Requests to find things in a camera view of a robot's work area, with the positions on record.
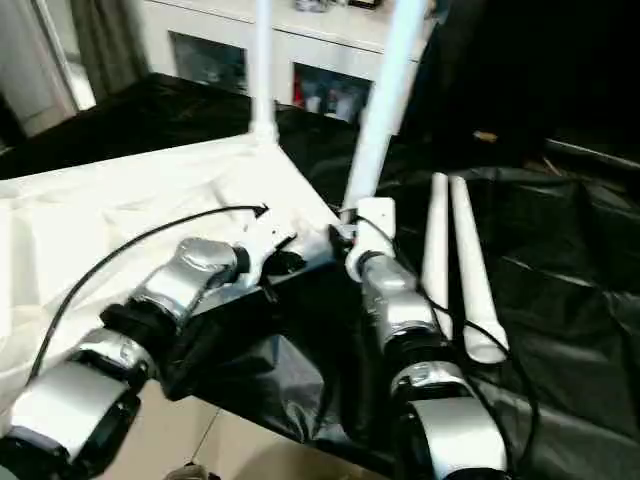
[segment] floor tile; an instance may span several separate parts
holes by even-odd
[[[222,480],[383,480],[224,410],[207,433],[196,461]]]
[[[162,480],[192,459],[218,412],[193,397],[170,402],[155,381],[140,398],[138,418],[102,480]]]

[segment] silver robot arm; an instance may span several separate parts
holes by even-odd
[[[394,257],[390,199],[360,202],[347,272],[362,284],[390,381],[399,479],[502,479],[505,444],[467,384],[417,279]]]
[[[60,364],[31,382],[0,439],[0,480],[88,479],[115,458],[176,338],[203,297],[233,284],[247,291],[262,264],[292,235],[270,212],[236,245],[188,238],[173,257],[100,315]]]

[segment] black plastic sheet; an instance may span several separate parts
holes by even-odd
[[[243,97],[154,77],[6,154],[1,175],[243,133],[248,115]],[[339,205],[357,131],[295,110],[279,112],[278,123],[287,154]],[[464,174],[500,321],[541,402],[525,478],[640,478],[640,210],[597,184],[482,167],[491,163],[486,152],[448,158],[392,142],[378,193],[396,200],[400,245],[419,265],[431,172]],[[333,264],[275,291],[277,303],[259,293],[196,317],[165,369],[166,393],[197,395],[389,473],[386,390],[358,286]],[[517,458],[530,415],[518,376],[505,363],[478,367],[475,378]]]

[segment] wire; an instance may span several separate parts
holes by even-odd
[[[53,316],[53,319],[51,320],[51,323],[49,324],[49,327],[47,328],[47,332],[45,333],[45,336],[42,339],[42,343],[40,344],[40,349],[38,350],[38,354],[36,355],[36,358],[33,361],[33,365],[31,366],[31,371],[29,372],[29,378],[27,380],[27,383],[31,383],[39,375],[40,369],[42,367],[42,362],[44,361],[45,355],[47,354],[47,350],[48,350],[49,345],[51,343],[51,339],[53,338],[53,335],[55,334],[55,332],[56,332],[56,330],[58,328],[58,325],[60,324],[60,320],[62,320],[62,316],[65,314],[65,312],[67,311],[67,308],[71,304],[71,301],[77,295],[77,293],[80,291],[80,289],[84,285],[86,285],[86,283],[89,280],[91,280],[91,278],[96,273],[98,273],[98,271],[100,271],[106,264],[108,264],[111,260],[116,258],[121,253],[123,253],[126,250],[130,249],[134,245],[140,243],[142,240],[144,240],[144,239],[146,239],[148,237],[151,237],[151,236],[153,236],[153,235],[155,235],[157,233],[163,232],[163,231],[168,230],[170,228],[173,228],[173,227],[175,227],[177,225],[181,225],[183,223],[187,223],[187,222],[190,222],[192,220],[196,220],[198,218],[206,217],[206,216],[209,216],[209,215],[215,215],[215,214],[218,214],[218,213],[233,212],[233,211],[239,211],[239,210],[252,210],[256,216],[260,216],[265,211],[267,211],[267,207],[266,206],[255,206],[255,205],[254,206],[252,206],[252,205],[229,206],[229,207],[216,208],[216,209],[213,209],[213,210],[206,210],[204,212],[200,212],[200,213],[196,213],[196,214],[193,214],[193,215],[189,215],[187,217],[179,218],[179,219],[174,220],[172,222],[165,223],[164,225],[160,225],[159,227],[153,228],[153,229],[151,229],[151,230],[149,230],[147,232],[141,233],[137,237],[132,238],[131,240],[129,240],[125,244],[121,245],[120,247],[116,248],[114,251],[109,253],[109,255],[104,257],[102,260],[100,260],[98,263],[96,263],[93,267],[91,267],[91,269],[89,271],[87,271],[87,273],[85,273],[82,276],[82,278],[80,278],[80,280],[78,280],[76,282],[76,284],[73,287],[71,287],[71,290],[69,290],[67,295],[64,297],[64,299],[62,300],[62,303],[60,303],[60,306],[58,307],[58,310],[56,311],[55,315]]]
[[[368,218],[357,216],[355,218],[355,221],[363,221],[367,223],[374,230],[376,230],[380,235],[382,235],[382,237],[387,242],[389,242],[389,244],[393,247],[393,250],[395,251],[396,256],[398,257],[398,261],[400,262],[400,264],[404,268],[406,268],[416,278],[418,277],[416,270],[413,268],[413,266],[411,265],[411,262],[409,261],[407,256],[404,254],[404,252],[400,248],[400,245],[398,244],[397,240],[389,237],[389,235],[387,235],[386,232],[384,232],[384,230],[382,230],[378,225],[373,223]],[[426,289],[424,288],[421,282],[418,281],[416,283],[417,283],[417,288],[416,288],[417,292],[420,293],[427,300],[427,303],[429,304],[429,308],[431,309],[433,318],[435,319],[436,324],[438,325],[438,327],[440,328],[440,331],[442,332],[440,320],[436,315],[435,310],[439,310],[442,313],[449,315],[452,319],[455,318],[455,315],[451,312],[451,310],[444,308],[443,306],[436,303],[429,296],[429,294],[427,293]],[[529,378],[524,367],[522,366],[522,363],[520,363],[520,360],[518,359],[518,357],[513,352],[509,351],[495,336],[493,336],[490,332],[488,332],[486,329],[484,329],[480,325],[477,325],[476,323],[472,322],[471,320],[465,317],[462,318],[462,321],[464,323],[464,326],[476,330],[481,335],[489,339],[493,344],[495,344],[495,346],[498,348],[498,350],[500,350],[500,352],[505,356],[505,358],[509,359],[509,361],[513,365],[513,368],[516,374],[520,378],[520,383],[522,384],[523,389],[525,390],[525,395],[527,397],[527,402],[529,403],[529,409],[531,411],[531,416],[529,421],[529,434],[527,435],[527,439],[525,441],[524,447],[522,449],[522,452],[520,453],[520,457],[518,458],[517,462],[513,461],[513,455],[509,450],[507,450],[507,464],[510,465],[514,473],[515,472],[521,473],[522,471],[524,471],[526,468],[529,467],[529,463],[531,462],[532,448],[535,442],[536,434],[538,432],[538,425],[540,420],[540,404],[538,402],[538,397],[535,393],[535,389],[533,388],[533,383],[531,382],[531,379]],[[458,349],[456,349],[453,344],[451,346],[457,352]],[[508,438],[505,434],[506,429],[497,418],[497,415],[495,415],[495,412],[492,411],[493,409],[491,408],[491,405],[489,404],[486,396],[480,391],[480,389],[475,384],[473,384],[473,382],[468,382],[468,383],[470,388],[473,390],[473,393],[476,395],[476,397],[478,397],[478,399],[483,404],[485,409],[490,413],[490,415],[496,422],[496,425],[498,426],[498,429],[500,430],[500,433],[502,434],[502,436],[504,438]]]

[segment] white tube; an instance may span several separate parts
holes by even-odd
[[[374,196],[387,154],[396,106],[407,81],[411,51],[424,24],[427,0],[397,0],[378,80],[373,85],[344,197],[353,209]]]
[[[251,132],[259,143],[277,141],[271,95],[271,0],[256,0],[255,52],[252,75]]]
[[[465,315],[468,320],[487,330],[502,345],[509,348],[507,335],[498,322],[493,304],[467,182],[464,178],[453,177],[451,197]],[[505,358],[490,339],[470,327],[464,329],[464,341],[467,353],[477,362],[498,363]]]
[[[431,180],[431,202],[422,257],[422,286],[438,305],[449,307],[449,178],[435,173]],[[442,333],[451,340],[451,317],[436,311]]]

